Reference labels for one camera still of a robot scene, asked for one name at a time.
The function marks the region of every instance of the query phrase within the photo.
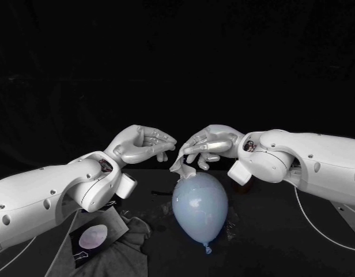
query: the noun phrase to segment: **light blue balloon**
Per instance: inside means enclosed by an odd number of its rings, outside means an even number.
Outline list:
[[[173,191],[173,213],[185,232],[212,252],[209,242],[227,220],[228,197],[218,179],[208,173],[182,179]]]

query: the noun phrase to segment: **picture of balloon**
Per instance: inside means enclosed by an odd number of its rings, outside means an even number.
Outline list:
[[[181,179],[172,205],[179,225],[209,254],[209,242],[221,232],[228,212],[228,197],[218,179],[208,173]]]
[[[90,227],[80,237],[80,246],[84,249],[97,248],[104,243],[107,234],[108,228],[106,225],[95,225]]]

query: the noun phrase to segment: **black backdrop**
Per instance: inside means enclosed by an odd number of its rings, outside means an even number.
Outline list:
[[[0,2],[0,178],[212,123],[355,138],[354,0]]]

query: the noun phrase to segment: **dark table surface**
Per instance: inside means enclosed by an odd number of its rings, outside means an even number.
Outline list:
[[[256,179],[247,194],[232,190],[227,171],[208,171],[221,181],[230,207],[238,223],[227,227],[211,243],[212,254],[195,242],[168,207],[172,196],[152,191],[172,192],[179,175],[168,170],[126,171],[139,186],[129,199],[117,200],[117,210],[142,215],[153,233],[143,253],[149,255],[149,276],[355,276],[355,252],[335,245],[312,228],[299,208],[293,186],[270,184]],[[307,216],[320,231],[339,243],[355,248],[355,233],[329,201],[299,192]],[[45,276],[72,216],[61,226],[38,236],[28,250],[0,272],[0,276]],[[25,244],[0,254],[0,268],[21,253]]]

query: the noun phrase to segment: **fabric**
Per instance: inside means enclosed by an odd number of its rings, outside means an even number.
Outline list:
[[[142,253],[142,245],[150,238],[150,227],[139,218],[127,219],[123,216],[123,220],[130,230],[111,247],[74,270],[71,277],[147,277],[149,262],[147,256]]]

